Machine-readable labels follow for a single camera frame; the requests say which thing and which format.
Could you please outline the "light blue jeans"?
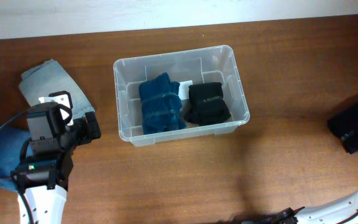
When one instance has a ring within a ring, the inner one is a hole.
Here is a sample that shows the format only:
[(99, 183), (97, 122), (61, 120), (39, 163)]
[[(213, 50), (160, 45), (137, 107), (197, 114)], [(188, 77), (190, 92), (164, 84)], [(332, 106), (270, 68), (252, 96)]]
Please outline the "light blue jeans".
[(31, 106), (40, 103), (40, 97), (67, 91), (73, 103), (73, 119), (83, 117), (87, 112), (95, 112), (82, 89), (54, 59), (30, 68), (21, 74), (21, 78), (19, 89)]

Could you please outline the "medium blue jeans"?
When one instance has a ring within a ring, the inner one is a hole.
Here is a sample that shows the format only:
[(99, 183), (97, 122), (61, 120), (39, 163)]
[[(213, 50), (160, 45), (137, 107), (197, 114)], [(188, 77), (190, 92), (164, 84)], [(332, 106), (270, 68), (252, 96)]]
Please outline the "medium blue jeans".
[[(30, 138), (28, 130), (4, 127), (0, 130), (0, 175), (9, 177), (20, 163), (20, 152), (23, 143)], [(0, 179), (0, 188), (17, 192), (11, 178)]]

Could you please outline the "dark teal garment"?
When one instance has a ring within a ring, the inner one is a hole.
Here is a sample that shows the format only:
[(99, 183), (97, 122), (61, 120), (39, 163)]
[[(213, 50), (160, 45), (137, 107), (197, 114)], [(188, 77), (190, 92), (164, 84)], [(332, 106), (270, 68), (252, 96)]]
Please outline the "dark teal garment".
[(180, 118), (183, 105), (178, 96), (179, 87), (180, 84), (172, 82), (166, 72), (139, 85), (145, 135), (186, 128), (184, 120)]

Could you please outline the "small black garment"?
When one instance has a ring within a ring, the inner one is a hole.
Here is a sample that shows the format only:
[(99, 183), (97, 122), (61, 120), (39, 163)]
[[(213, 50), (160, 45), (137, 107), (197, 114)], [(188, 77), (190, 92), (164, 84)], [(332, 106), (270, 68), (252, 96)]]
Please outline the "small black garment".
[(185, 113), (184, 119), (200, 126), (224, 123), (231, 114), (223, 96), (220, 82), (190, 85), (190, 109)]

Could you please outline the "large black garment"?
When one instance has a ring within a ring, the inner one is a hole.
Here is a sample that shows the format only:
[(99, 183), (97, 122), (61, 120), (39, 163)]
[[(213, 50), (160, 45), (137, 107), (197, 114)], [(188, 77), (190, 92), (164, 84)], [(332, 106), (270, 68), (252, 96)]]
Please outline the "large black garment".
[(328, 119), (327, 125), (347, 153), (358, 151), (358, 103)]

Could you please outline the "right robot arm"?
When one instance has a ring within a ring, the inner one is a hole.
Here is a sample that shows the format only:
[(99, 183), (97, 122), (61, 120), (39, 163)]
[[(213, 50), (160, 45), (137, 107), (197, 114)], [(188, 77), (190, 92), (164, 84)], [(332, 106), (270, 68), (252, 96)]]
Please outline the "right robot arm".
[(351, 218), (349, 223), (358, 223), (358, 191), (318, 207), (302, 207), (297, 210), (288, 208), (275, 215), (270, 222), (332, 224), (342, 222), (347, 218)]

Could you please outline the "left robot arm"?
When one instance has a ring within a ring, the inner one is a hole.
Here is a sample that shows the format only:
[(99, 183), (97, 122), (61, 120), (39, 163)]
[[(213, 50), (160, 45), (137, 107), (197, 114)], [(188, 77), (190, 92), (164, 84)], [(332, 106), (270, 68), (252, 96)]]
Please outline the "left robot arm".
[(101, 137), (93, 111), (73, 115), (71, 95), (58, 91), (41, 97), (26, 114), (30, 138), (11, 171), (21, 223), (61, 223), (76, 147)]

